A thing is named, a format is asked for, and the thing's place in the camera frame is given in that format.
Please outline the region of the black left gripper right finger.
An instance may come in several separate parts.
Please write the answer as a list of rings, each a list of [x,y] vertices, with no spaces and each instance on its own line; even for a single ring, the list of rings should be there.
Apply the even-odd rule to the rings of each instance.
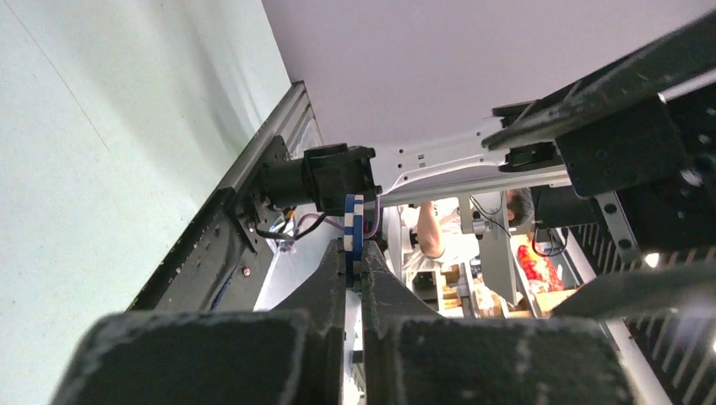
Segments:
[[[633,404],[604,333],[578,318],[446,318],[388,270],[361,260],[370,404]]]

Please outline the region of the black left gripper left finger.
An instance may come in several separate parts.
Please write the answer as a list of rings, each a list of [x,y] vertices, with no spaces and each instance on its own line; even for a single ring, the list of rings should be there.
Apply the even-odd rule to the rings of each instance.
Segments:
[[[128,311],[84,335],[55,404],[339,404],[345,252],[272,310]]]

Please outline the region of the white blue poker chip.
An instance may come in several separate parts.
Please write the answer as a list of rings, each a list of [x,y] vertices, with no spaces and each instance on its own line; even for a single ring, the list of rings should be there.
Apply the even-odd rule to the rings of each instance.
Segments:
[[[363,250],[364,196],[348,194],[344,206],[344,258],[346,288],[361,291],[361,258]]]

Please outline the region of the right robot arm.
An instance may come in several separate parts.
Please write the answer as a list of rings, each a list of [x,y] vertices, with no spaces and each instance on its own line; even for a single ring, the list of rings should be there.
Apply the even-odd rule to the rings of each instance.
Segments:
[[[490,151],[555,145],[581,198],[608,197],[609,227],[625,255],[715,247],[715,88],[663,100],[661,93],[715,68],[715,15],[664,35],[524,108],[484,138]],[[682,321],[652,346],[684,351],[672,381],[684,404],[712,404],[700,359],[715,367],[715,259],[605,273],[547,318],[447,319],[399,288],[380,301],[387,274],[363,294],[366,400],[370,404],[631,404],[633,392],[603,321]],[[691,343],[692,350],[686,350]]]

